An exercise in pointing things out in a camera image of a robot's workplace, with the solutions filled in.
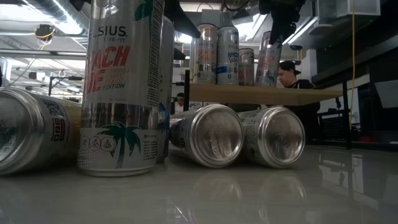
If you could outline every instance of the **can bottom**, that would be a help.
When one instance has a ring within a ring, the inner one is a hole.
[[[150,171],[149,168],[143,169],[134,169],[134,170],[89,170],[89,169],[81,169],[81,171],[85,174],[92,175],[95,177],[128,177],[132,175],[140,175],[145,174]]]

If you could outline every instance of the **silver can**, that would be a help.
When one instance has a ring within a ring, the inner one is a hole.
[[[217,27],[213,24],[197,26],[200,38],[191,42],[190,70],[194,83],[216,84]]]
[[[89,175],[135,175],[156,164],[163,11],[163,0],[91,3],[78,157]]]
[[[250,48],[239,49],[239,85],[254,85],[254,51]]]
[[[274,44],[269,44],[271,32],[262,35],[259,63],[256,72],[256,86],[276,87],[283,38],[280,36]]]
[[[0,175],[75,161],[81,106],[17,88],[0,88]]]
[[[157,124],[157,162],[163,162],[169,154],[170,107],[172,99],[172,78],[174,59],[174,25],[163,17],[160,45],[160,102]]]
[[[239,32],[234,26],[218,30],[217,85],[239,85]]]
[[[244,126],[243,153],[250,161],[282,169],[299,159],[305,131],[293,112],[274,107],[238,115]]]
[[[243,145],[243,127],[231,108],[208,105],[172,115],[170,142],[170,154],[222,168],[237,158]]]

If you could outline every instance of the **aluminum can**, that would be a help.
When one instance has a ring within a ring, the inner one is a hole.
[[[239,85],[239,32],[234,26],[218,30],[217,85]]]
[[[197,29],[200,38],[192,39],[190,54],[193,82],[216,84],[217,27],[213,24],[200,24]]]
[[[282,53],[282,36],[274,44],[269,44],[271,32],[262,35],[259,63],[256,72],[256,86],[276,87],[280,54]]]
[[[254,51],[250,48],[239,49],[239,85],[254,85]]]
[[[0,175],[76,161],[81,106],[0,88]]]
[[[163,11],[163,0],[91,2],[78,156],[89,175],[156,164]]]
[[[170,142],[170,154],[222,168],[237,158],[243,145],[243,127],[231,108],[208,105],[172,115]]]
[[[157,124],[157,162],[163,162],[169,154],[170,108],[172,102],[172,78],[174,59],[174,25],[163,17],[160,44],[160,102]]]
[[[305,131],[293,112],[279,106],[238,115],[244,126],[243,154],[250,161],[282,169],[299,159]]]

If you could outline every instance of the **upright can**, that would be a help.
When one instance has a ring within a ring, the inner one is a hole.
[[[283,38],[280,36],[274,44],[269,44],[271,32],[262,35],[259,63],[256,72],[256,86],[276,87]]]
[[[170,154],[210,168],[230,165],[243,145],[237,114],[224,105],[208,105],[170,117]]]
[[[145,173],[157,157],[164,2],[91,6],[78,166],[96,176]]]
[[[169,125],[172,99],[172,73],[174,59],[174,25],[163,17],[160,42],[160,102],[157,124],[157,162],[163,162],[169,154]]]
[[[191,42],[190,70],[194,83],[216,84],[217,68],[217,27],[213,24],[200,24],[198,39]]]
[[[254,85],[254,50],[239,49],[239,85]]]
[[[81,106],[0,88],[0,175],[76,161]]]
[[[239,85],[239,32],[234,26],[218,31],[217,85]]]
[[[273,168],[290,167],[301,156],[305,131],[300,119],[284,107],[238,113],[244,127],[243,154]]]

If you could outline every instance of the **celsius can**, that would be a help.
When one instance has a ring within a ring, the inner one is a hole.
[[[208,105],[170,117],[170,154],[186,156],[210,168],[222,168],[237,158],[243,127],[224,105]]]
[[[259,64],[256,72],[256,86],[276,87],[280,54],[282,52],[282,36],[272,45],[269,44],[271,32],[262,35]]]
[[[239,49],[239,85],[254,85],[254,51],[250,48]]]
[[[281,169],[299,159],[305,131],[293,112],[280,106],[238,115],[244,126],[243,153],[250,161]]]
[[[75,161],[81,106],[17,88],[0,88],[0,175]]]
[[[218,30],[217,85],[239,85],[239,32],[234,26]]]
[[[163,162],[169,153],[170,107],[172,100],[172,73],[174,59],[174,25],[163,17],[160,44],[159,122],[157,124],[157,162]]]
[[[217,27],[213,24],[200,24],[198,39],[192,38],[190,70],[193,82],[216,84],[217,67]]]
[[[97,176],[145,173],[157,157],[164,2],[91,6],[78,166]]]

